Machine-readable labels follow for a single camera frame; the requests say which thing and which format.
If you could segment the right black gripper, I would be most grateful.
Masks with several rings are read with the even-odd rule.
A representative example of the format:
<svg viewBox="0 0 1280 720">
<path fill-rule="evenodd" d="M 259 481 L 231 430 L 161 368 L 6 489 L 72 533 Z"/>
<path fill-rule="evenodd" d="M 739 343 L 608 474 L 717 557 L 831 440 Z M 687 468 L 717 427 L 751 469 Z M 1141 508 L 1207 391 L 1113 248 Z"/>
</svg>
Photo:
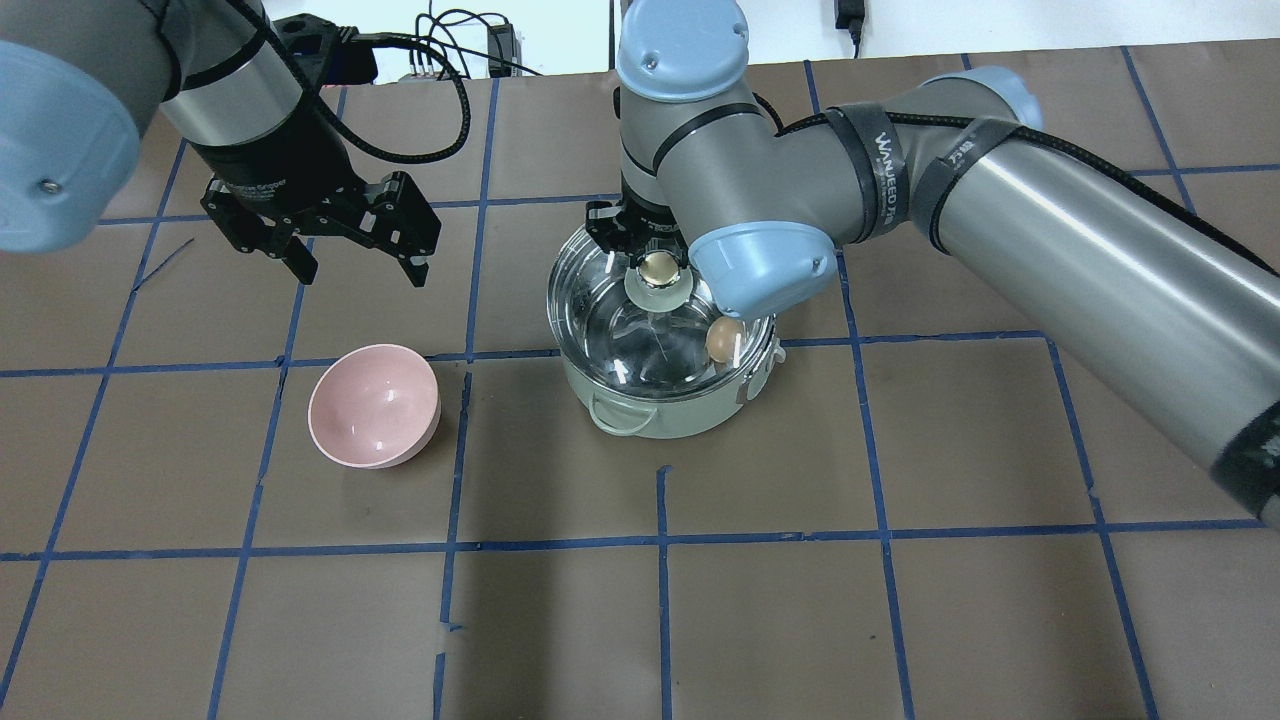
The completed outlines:
<svg viewBox="0 0 1280 720">
<path fill-rule="evenodd" d="M 689 254 L 686 238 L 657 176 L 648 170 L 622 172 L 618 201 L 586 202 L 585 232 L 607 254 L 607 275 L 631 272 L 632 256 L 646 256 L 657 251 L 672 256 Z"/>
</svg>

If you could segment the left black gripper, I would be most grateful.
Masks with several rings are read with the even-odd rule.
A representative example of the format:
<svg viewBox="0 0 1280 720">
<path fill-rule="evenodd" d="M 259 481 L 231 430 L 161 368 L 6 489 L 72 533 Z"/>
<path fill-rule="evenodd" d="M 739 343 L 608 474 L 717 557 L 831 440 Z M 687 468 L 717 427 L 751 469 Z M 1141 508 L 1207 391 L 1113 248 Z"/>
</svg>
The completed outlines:
<svg viewBox="0 0 1280 720">
<path fill-rule="evenodd" d="M 212 173 L 201 205 L 237 251 L 279 260 L 311 286 L 317 260 L 301 236 L 339 236 L 393 258 L 412 287 L 426 284 L 440 218 L 403 170 L 366 184 L 312 102 L 259 138 L 201 143 L 200 156 Z"/>
</svg>

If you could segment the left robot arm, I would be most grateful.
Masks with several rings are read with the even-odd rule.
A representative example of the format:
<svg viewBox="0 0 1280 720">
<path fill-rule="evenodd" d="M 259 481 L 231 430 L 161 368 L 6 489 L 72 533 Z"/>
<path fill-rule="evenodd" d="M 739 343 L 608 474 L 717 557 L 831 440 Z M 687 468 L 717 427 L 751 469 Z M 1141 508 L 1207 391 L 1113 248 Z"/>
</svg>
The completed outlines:
<svg viewBox="0 0 1280 720">
<path fill-rule="evenodd" d="M 372 79 L 378 47 L 421 45 L 307 15 L 273 20 L 260 1 L 5 1 L 3 251 L 86 240 L 164 115 L 210 169 L 200 202 L 234 250 L 310 284 L 305 237 L 343 237 L 421 287 L 442 224 L 404 168 L 462 149 L 466 91 L 456 140 L 421 154 L 374 146 L 319 95 Z"/>
</svg>

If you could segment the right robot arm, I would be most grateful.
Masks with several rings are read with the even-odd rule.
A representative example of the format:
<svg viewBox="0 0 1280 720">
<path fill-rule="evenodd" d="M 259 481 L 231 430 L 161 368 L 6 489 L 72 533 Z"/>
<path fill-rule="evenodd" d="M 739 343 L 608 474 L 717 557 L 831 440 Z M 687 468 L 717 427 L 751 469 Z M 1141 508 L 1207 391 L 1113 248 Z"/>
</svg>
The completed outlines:
<svg viewBox="0 0 1280 720">
<path fill-rule="evenodd" d="M 733 1 L 631 1 L 614 70 L 623 200 L 603 249 L 662 240 L 722 313 L 780 314 L 836 254 L 915 225 L 1161 430 L 1249 515 L 1277 525 L 1277 273 L 1129 173 L 1042 131 L 1002 67 L 780 132 L 745 79 Z"/>
</svg>

